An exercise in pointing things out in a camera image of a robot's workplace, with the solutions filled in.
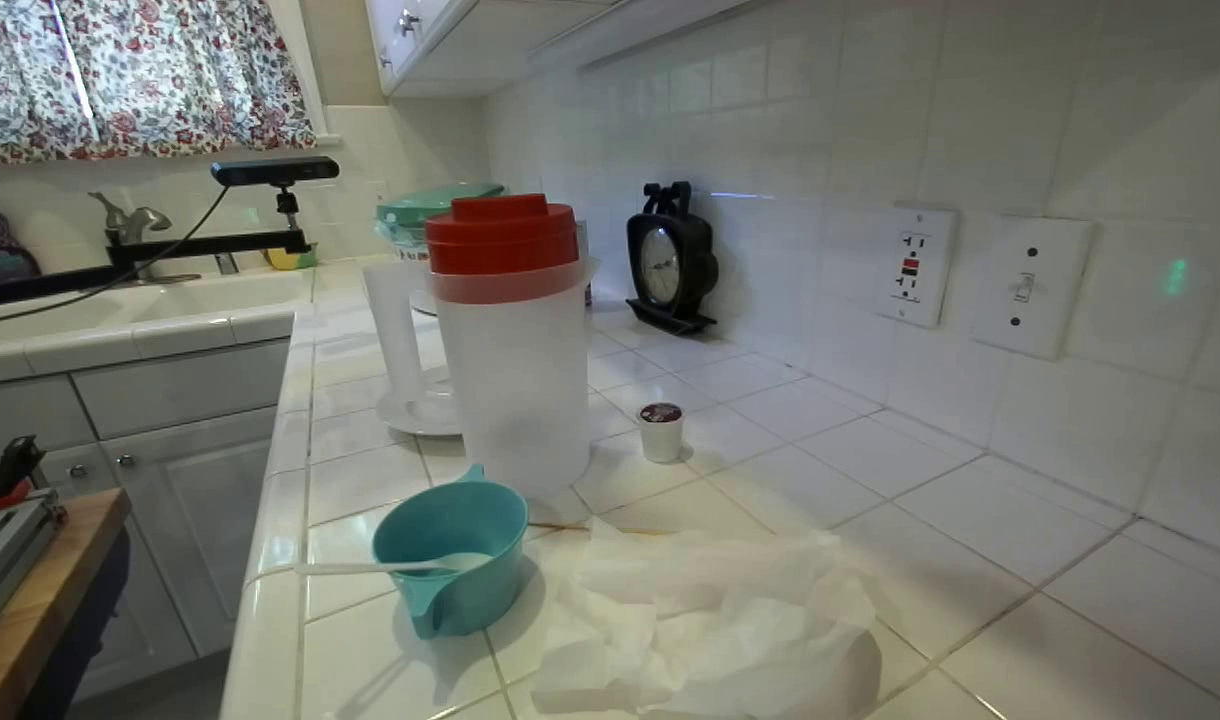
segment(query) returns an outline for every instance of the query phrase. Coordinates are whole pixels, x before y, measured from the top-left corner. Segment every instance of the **electrical outlet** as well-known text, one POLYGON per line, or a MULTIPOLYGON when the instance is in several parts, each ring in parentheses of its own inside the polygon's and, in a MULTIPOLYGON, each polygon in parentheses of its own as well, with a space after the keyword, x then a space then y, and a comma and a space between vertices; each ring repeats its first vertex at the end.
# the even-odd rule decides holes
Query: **electrical outlet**
POLYGON ((875 314, 935 324, 953 273, 957 212, 896 210, 896 252, 875 314))
POLYGON ((1092 250, 1084 221, 1012 221, 992 245, 992 283, 976 341, 1027 358, 1060 358, 1092 250))

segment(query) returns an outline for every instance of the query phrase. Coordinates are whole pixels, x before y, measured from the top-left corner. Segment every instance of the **blue bowl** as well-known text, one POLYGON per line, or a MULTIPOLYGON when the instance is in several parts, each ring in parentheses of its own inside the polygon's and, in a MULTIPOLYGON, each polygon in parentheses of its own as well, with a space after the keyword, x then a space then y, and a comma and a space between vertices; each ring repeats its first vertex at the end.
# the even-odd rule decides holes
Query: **blue bowl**
POLYGON ((392 507, 374 536, 374 556, 398 566, 483 551, 488 562, 467 573, 398 578, 418 637, 467 637, 506 615, 524 594, 524 533, 524 497, 474 473, 392 507))

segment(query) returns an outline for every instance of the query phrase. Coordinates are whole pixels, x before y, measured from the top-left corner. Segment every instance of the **wooden cutting board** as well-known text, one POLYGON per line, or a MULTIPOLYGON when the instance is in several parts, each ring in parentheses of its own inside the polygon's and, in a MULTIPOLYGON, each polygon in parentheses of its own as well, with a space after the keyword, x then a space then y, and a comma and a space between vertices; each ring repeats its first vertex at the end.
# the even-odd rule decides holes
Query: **wooden cutting board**
POLYGON ((0 614, 0 716, 16 716, 127 516, 122 487, 75 497, 0 614))

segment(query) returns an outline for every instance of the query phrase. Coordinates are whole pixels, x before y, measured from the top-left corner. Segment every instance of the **window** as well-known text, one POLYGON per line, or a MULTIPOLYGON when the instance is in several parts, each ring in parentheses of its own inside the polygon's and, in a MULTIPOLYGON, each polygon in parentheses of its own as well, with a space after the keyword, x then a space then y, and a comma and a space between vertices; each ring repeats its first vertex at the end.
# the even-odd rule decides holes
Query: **window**
POLYGON ((302 144, 263 0, 0 0, 0 165, 302 144))

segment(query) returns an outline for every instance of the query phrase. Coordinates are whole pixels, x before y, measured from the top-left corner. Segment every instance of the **small cup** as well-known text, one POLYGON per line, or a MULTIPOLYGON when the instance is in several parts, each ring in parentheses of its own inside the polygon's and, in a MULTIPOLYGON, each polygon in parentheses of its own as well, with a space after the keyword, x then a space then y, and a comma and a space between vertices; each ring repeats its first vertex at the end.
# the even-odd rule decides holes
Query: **small cup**
POLYGON ((684 450, 684 410, 679 406, 644 406, 640 410, 640 439, 652 465, 679 465, 684 450))

